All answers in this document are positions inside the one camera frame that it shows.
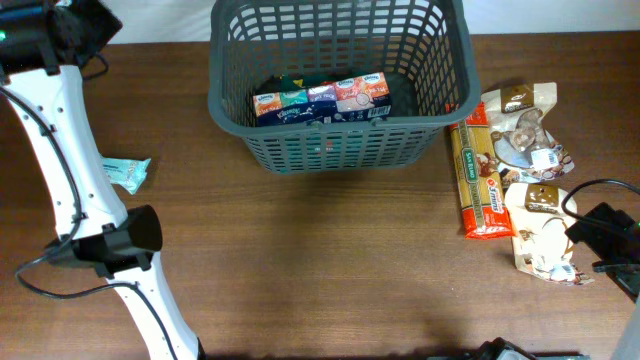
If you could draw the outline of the teal wet wipes pack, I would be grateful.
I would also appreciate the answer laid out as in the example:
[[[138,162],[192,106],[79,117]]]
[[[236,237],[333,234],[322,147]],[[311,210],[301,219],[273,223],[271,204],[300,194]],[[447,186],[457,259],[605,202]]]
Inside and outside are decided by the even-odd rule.
[[[145,160],[102,158],[102,166],[109,181],[123,187],[131,195],[135,195],[145,181],[150,162],[150,158]]]

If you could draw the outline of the green Nescafe coffee bag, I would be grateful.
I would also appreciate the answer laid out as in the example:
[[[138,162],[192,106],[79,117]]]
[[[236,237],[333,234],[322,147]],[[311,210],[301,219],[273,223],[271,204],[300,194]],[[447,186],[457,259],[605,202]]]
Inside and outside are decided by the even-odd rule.
[[[274,76],[268,81],[268,87],[278,92],[290,92],[317,86],[329,85],[335,78],[325,74],[295,74]]]

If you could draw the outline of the Kleenex tissue multipack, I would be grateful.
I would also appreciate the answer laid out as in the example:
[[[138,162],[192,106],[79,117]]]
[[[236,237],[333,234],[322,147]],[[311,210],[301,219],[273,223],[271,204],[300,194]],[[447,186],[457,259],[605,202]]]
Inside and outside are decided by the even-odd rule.
[[[274,91],[267,81],[252,98],[257,125],[361,122],[390,115],[391,91],[382,72],[333,77],[329,85],[290,92]]]

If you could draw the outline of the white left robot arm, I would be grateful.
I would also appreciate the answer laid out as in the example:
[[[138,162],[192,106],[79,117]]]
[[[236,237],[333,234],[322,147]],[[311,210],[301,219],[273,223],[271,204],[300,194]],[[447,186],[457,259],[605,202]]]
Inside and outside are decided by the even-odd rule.
[[[23,273],[48,263],[92,268],[104,284],[78,297],[115,290],[153,359],[203,359],[164,275],[163,236],[149,205],[128,209],[103,168],[90,128],[83,68],[122,28],[102,2],[4,1],[1,94],[13,107],[36,155],[55,218],[56,239],[14,272],[26,289],[51,299],[69,294],[36,287]]]

